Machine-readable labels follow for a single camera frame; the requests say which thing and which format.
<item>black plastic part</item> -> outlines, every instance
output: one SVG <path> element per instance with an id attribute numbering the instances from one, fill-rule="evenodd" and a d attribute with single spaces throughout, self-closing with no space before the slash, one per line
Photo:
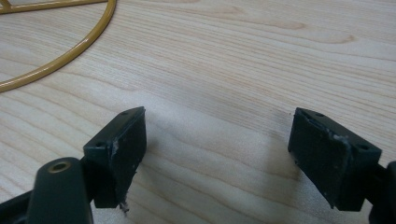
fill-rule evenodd
<path id="1" fill-rule="evenodd" d="M 38 170 L 27 216 L 27 224 L 92 223 L 79 160 L 62 158 Z"/>
<path id="2" fill-rule="evenodd" d="M 372 198 L 373 209 L 369 220 L 371 224 L 396 223 L 396 161 L 388 165 L 387 170 L 381 172 L 381 184 Z"/>
<path id="3" fill-rule="evenodd" d="M 0 224 L 25 223 L 31 192 L 28 191 L 0 204 Z"/>
<path id="4" fill-rule="evenodd" d="M 128 210 L 126 194 L 146 147 L 143 106 L 118 114 L 84 146 L 81 162 L 96 207 Z"/>
<path id="5" fill-rule="evenodd" d="M 361 210 L 381 149 L 322 114 L 297 108 L 289 152 L 332 208 Z"/>

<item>black plastic jaw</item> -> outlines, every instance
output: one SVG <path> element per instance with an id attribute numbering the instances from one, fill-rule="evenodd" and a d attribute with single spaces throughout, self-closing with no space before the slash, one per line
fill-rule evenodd
<path id="1" fill-rule="evenodd" d="M 146 153 L 145 108 L 118 114 L 84 146 L 87 189 L 98 208 L 127 211 L 125 197 Z"/>
<path id="2" fill-rule="evenodd" d="M 289 153 L 332 208 L 360 211 L 368 199 L 371 223 L 396 222 L 396 163 L 380 166 L 378 147 L 320 113 L 297 108 Z"/>
<path id="3" fill-rule="evenodd" d="M 124 111 L 85 147 L 81 161 L 62 158 L 41 167 L 32 191 L 0 204 L 1 224 L 92 223 L 89 202 L 120 205 L 146 152 L 145 109 Z"/>

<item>amber tube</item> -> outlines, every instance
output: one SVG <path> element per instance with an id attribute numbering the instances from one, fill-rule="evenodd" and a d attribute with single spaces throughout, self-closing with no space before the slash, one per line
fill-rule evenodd
<path id="1" fill-rule="evenodd" d="M 86 1 L 86 0 L 72 0 L 69 2 L 74 2 L 74 3 L 80 2 L 81 3 L 82 1 Z M 117 0 L 108 0 L 107 6 L 106 6 L 106 9 L 105 9 L 105 12 L 104 12 L 102 18 L 99 20 L 99 22 L 97 22 L 95 27 L 93 27 L 93 29 L 87 34 L 87 36 L 85 36 L 84 39 L 82 39 L 79 43 L 77 43 L 72 49 L 67 51 L 65 54 L 61 55 L 59 58 L 53 60 L 52 62 L 44 64 L 43 66 L 41 66 L 29 73 L 26 73 L 24 75 L 14 77 L 12 79 L 0 82 L 0 92 L 9 91 L 9 90 L 18 88 L 20 86 L 26 85 L 28 83 L 31 83 L 33 81 L 36 81 L 42 77 L 45 77 L 45 76 L 51 74 L 52 72 L 58 70 L 59 68 L 65 66 L 66 64 L 68 64 L 69 62 L 71 62 L 72 60 L 77 58 L 77 56 L 79 54 L 81 54 L 85 49 L 87 49 L 99 37 L 99 35 L 106 29 L 108 23 L 110 22 L 111 17 L 113 16 L 114 10 L 116 8 L 116 3 L 117 3 Z"/>

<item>wooden table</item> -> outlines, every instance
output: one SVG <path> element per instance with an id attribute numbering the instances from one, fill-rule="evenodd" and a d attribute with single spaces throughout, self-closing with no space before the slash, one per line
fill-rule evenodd
<path id="1" fill-rule="evenodd" d="M 0 78 L 70 49 L 105 7 L 0 16 Z M 0 93 L 0 202 L 143 105 L 131 211 L 95 223 L 367 223 L 370 203 L 332 210 L 299 171 L 290 128 L 297 106 L 317 110 L 395 160 L 395 61 L 395 1 L 120 0 L 81 56 Z"/>

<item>black rectangular block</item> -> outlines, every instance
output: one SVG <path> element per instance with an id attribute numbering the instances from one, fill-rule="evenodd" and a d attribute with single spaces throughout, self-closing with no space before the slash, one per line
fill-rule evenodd
<path id="1" fill-rule="evenodd" d="M 333 208 L 360 211 L 381 149 L 315 111 L 297 108 L 289 153 Z"/>

